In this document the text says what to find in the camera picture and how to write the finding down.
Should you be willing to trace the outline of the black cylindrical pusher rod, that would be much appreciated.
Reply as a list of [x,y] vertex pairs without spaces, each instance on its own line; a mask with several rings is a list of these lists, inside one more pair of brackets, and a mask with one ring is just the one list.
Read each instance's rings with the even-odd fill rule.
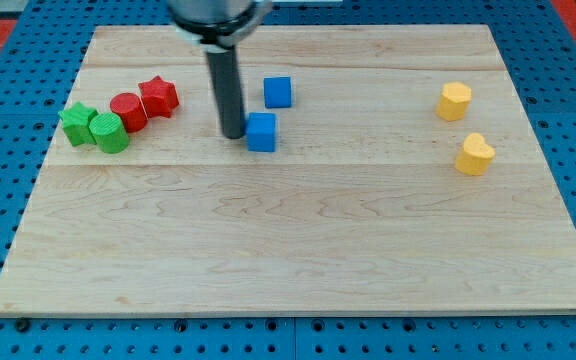
[[245,135],[244,97],[235,48],[206,54],[221,133],[228,139]]

